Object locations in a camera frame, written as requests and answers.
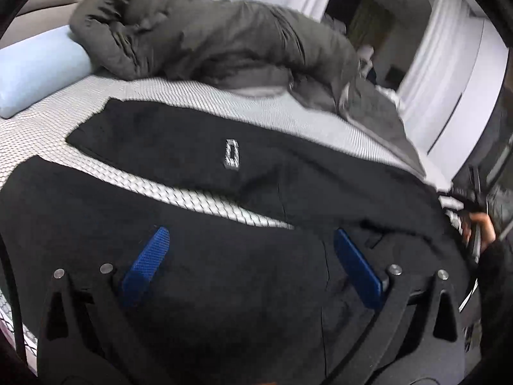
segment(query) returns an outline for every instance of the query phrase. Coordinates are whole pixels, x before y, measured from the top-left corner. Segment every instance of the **metal bolt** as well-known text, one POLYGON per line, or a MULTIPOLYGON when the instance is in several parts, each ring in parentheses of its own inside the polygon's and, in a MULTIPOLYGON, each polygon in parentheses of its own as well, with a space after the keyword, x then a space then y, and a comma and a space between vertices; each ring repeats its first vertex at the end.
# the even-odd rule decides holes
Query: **metal bolt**
POLYGON ((388 270, 392 275, 401 275, 403 273, 402 267, 396 264, 390 265, 388 270))
POLYGON ((438 277, 442 280, 442 281, 446 281, 447 279, 449 279, 449 273, 444 270, 444 269, 440 269, 438 271, 438 277))
POLYGON ((112 266, 112 263, 104 263, 99 267, 99 271, 104 275, 111 273, 113 269, 114 266, 112 266))
POLYGON ((64 269, 58 269, 55 272, 53 272, 53 277, 55 279, 61 279, 64 276, 65 272, 64 269))

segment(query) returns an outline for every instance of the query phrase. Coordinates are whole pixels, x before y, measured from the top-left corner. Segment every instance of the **person's arm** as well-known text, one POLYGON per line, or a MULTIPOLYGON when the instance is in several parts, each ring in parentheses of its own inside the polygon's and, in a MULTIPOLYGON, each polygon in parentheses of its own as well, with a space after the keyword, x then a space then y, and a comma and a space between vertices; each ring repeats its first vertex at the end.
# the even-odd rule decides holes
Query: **person's arm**
MULTIPOLYGON (((481 352, 485 355, 506 334, 513 318, 513 251, 506 242, 496 240, 490 217, 470 214, 481 226, 481 257, 478 283, 481 293, 481 352)), ((465 238, 470 230, 464 227, 465 238)))

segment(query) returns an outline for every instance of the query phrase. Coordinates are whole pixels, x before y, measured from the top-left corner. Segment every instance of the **bed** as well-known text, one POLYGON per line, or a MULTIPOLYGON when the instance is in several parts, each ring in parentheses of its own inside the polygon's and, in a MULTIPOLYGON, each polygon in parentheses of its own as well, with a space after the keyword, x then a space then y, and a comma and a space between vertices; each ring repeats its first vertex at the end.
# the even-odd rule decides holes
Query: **bed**
MULTIPOLYGON (((14 20, 0 47, 67 24, 79 0, 30 0, 14 20)), ((166 187, 130 175, 90 158, 65 142, 66 136, 92 114, 99 112, 111 98, 153 100, 169 105, 191 107, 221 117, 267 127, 312 140, 355 157, 409 170, 386 148, 340 118, 316 110, 304 109, 286 91, 278 95, 248 97, 221 91, 194 81, 169 82, 163 78, 120 81, 99 70, 35 103, 14 117, 0 119, 0 189, 13 169, 24 160, 39 155, 88 173, 100 180, 149 196, 164 203, 196 212, 213 214, 254 226, 284 226, 275 219, 246 211, 226 199, 207 192, 166 187)), ((427 181, 438 188, 449 182, 420 155, 427 181)), ((11 311, 0 292, 0 329, 13 342, 11 311)), ((24 329, 29 364, 35 370, 37 338, 24 329)))

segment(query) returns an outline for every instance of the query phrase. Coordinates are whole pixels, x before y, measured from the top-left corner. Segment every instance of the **bed sheet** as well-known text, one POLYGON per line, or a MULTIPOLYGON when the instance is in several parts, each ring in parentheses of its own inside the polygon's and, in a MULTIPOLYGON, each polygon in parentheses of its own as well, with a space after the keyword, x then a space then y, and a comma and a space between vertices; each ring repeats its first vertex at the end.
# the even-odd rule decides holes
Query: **bed sheet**
MULTIPOLYGON (((355 157, 409 170, 390 151, 357 128, 331 113, 304 109, 287 92, 271 97, 249 98, 194 81, 169 82, 163 78, 151 78, 126 82, 100 73, 52 94, 9 120, 0 119, 0 189, 18 164, 39 155, 175 206, 244 224, 287 227, 283 222, 246 211, 207 192, 165 187, 122 172, 66 144, 66 136, 100 111, 111 97, 191 107, 290 133, 355 157)), ((4 322, 1 327, 8 329, 8 334, 10 332, 12 335, 11 309, 1 292, 0 320, 4 322)), ((29 362, 35 369, 37 338, 27 329, 24 332, 29 362)))

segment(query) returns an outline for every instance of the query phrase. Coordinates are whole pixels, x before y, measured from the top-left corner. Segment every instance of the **human hand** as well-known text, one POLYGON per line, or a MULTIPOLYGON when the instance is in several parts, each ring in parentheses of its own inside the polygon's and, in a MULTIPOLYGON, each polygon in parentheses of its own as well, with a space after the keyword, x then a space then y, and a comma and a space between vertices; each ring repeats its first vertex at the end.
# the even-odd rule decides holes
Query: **human hand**
MULTIPOLYGON (((483 253, 497 238, 492 220, 490 219, 490 216, 484 212, 469 213, 468 217, 472 223, 477 223, 481 227, 481 253, 483 253)), ((468 244, 470 236, 472 235, 472 230, 467 219, 463 221, 462 228, 463 239, 465 243, 468 244)))

